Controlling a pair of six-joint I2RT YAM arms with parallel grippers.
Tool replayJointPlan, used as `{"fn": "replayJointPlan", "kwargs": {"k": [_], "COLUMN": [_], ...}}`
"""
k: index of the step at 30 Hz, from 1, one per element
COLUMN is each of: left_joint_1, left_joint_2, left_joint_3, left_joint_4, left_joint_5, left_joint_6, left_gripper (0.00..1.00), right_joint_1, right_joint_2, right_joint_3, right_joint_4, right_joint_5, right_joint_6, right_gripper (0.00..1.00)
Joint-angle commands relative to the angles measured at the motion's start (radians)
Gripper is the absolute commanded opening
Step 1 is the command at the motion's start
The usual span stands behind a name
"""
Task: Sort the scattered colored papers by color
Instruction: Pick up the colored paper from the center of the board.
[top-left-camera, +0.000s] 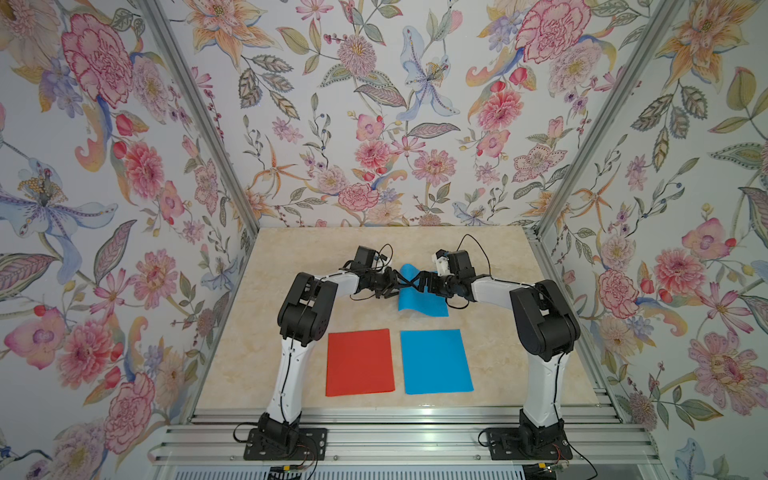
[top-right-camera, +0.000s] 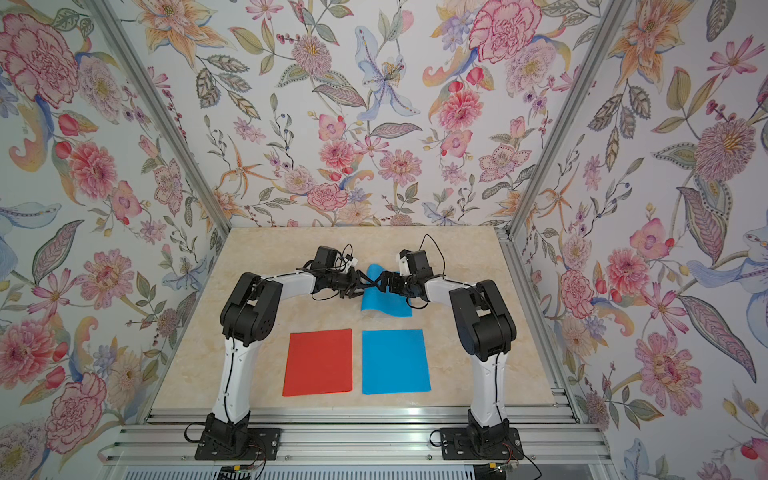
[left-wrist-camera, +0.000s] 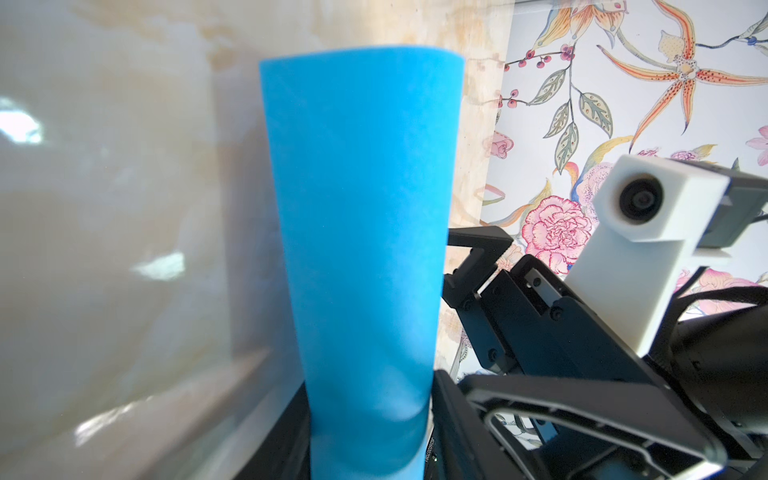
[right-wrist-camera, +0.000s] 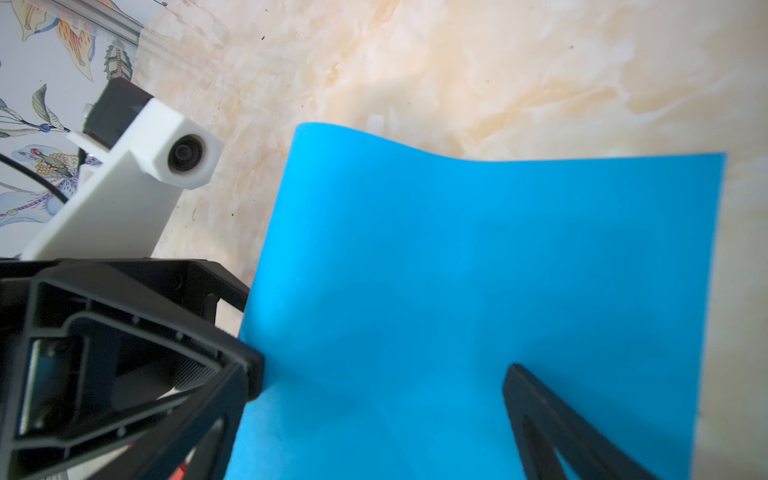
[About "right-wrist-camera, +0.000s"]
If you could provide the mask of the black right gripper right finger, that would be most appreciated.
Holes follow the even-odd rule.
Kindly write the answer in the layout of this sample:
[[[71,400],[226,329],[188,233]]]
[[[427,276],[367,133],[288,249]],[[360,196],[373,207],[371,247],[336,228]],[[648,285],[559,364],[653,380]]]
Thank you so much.
[[[582,479],[653,479],[521,364],[509,366],[502,387],[525,477],[565,479],[567,463]]]

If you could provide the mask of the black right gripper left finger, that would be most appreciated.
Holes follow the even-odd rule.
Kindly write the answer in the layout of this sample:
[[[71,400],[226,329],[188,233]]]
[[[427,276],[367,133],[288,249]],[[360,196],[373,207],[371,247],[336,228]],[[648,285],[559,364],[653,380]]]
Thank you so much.
[[[247,380],[231,364],[198,389],[95,479],[169,479],[186,458],[186,479],[222,479],[246,404]]]

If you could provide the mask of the blue paper sheet two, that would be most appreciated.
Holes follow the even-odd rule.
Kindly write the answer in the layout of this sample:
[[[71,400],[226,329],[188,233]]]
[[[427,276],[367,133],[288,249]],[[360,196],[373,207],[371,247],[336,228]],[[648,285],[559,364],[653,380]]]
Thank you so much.
[[[240,337],[230,479],[519,479],[519,363],[663,479],[691,470],[721,153],[468,161],[295,130]]]

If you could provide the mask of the red paper sheet one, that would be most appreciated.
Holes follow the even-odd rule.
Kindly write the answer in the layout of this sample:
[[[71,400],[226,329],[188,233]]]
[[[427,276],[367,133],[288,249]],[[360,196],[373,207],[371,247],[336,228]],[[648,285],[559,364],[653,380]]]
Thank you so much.
[[[180,464],[173,472],[173,474],[169,477],[169,480],[183,480],[184,476],[187,472],[187,463]]]

